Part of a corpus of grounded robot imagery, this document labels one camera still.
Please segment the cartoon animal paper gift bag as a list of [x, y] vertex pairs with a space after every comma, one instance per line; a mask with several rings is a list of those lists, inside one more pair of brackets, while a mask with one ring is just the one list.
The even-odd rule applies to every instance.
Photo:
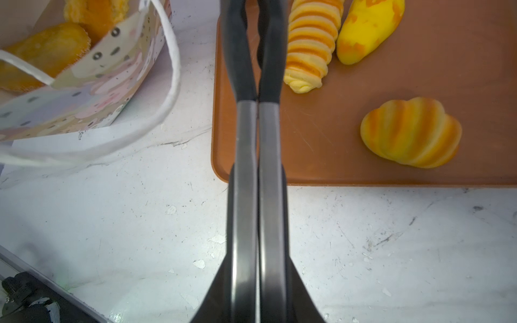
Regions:
[[[66, 23], [65, 1], [2, 1], [1, 63], [44, 83], [24, 93], [1, 89], [1, 163], [68, 166], [91, 162], [141, 139], [171, 113], [180, 89], [180, 55], [167, 1], [129, 1], [126, 18], [76, 63], [52, 78], [4, 51], [14, 43]], [[168, 47], [172, 81], [163, 102], [128, 134], [78, 151], [20, 149], [12, 141], [109, 126], [136, 93], [160, 51]]]

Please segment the yellow ridged fake bread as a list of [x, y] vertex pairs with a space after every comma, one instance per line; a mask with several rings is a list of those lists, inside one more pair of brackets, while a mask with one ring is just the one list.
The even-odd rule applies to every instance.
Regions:
[[296, 94], [322, 87], [336, 47], [344, 2], [296, 0], [288, 17], [284, 83]]

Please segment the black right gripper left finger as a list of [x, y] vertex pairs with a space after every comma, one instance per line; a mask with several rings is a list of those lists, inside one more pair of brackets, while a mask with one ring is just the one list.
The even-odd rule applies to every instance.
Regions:
[[193, 322], [254, 322], [257, 294], [257, 86], [245, 1], [222, 1], [222, 49], [236, 99], [235, 160], [228, 182], [227, 252]]

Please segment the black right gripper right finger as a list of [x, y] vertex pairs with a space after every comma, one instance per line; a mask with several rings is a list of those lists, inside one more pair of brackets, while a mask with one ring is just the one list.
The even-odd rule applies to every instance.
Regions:
[[287, 55], [285, 1], [260, 1], [258, 247], [262, 322], [322, 322], [289, 255], [287, 183], [281, 159], [280, 98]]

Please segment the yellow oblong fake bread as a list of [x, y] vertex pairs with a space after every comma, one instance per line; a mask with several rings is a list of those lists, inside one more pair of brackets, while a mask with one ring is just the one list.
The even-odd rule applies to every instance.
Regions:
[[344, 65], [360, 62], [375, 51], [401, 23], [405, 0], [354, 0], [337, 39]]

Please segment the yellow striped shell fake bread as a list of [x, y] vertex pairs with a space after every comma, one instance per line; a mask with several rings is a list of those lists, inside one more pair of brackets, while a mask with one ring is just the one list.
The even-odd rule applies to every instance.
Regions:
[[377, 156], [414, 168], [437, 168], [455, 156], [463, 128], [438, 100], [390, 100], [370, 111], [359, 128]]

